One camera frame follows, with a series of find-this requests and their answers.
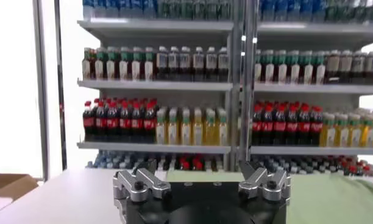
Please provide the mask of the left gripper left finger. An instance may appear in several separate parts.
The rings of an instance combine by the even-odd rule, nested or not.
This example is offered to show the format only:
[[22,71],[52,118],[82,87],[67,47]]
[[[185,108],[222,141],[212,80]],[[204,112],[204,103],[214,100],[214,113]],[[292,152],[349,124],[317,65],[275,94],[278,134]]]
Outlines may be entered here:
[[148,199],[149,193],[159,200],[171,198],[171,185],[155,176],[157,163],[149,160],[140,163],[132,173],[117,171],[113,176],[113,196],[115,200],[130,198],[134,203]]

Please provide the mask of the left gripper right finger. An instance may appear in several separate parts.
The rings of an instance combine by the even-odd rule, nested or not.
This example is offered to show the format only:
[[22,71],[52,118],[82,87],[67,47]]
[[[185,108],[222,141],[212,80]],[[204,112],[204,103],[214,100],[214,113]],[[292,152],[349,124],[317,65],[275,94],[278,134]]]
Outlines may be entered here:
[[263,197],[267,201],[290,201],[291,176],[284,170],[269,173],[267,168],[255,168],[248,161],[240,161],[239,168],[244,180],[238,184],[238,195],[242,201]]

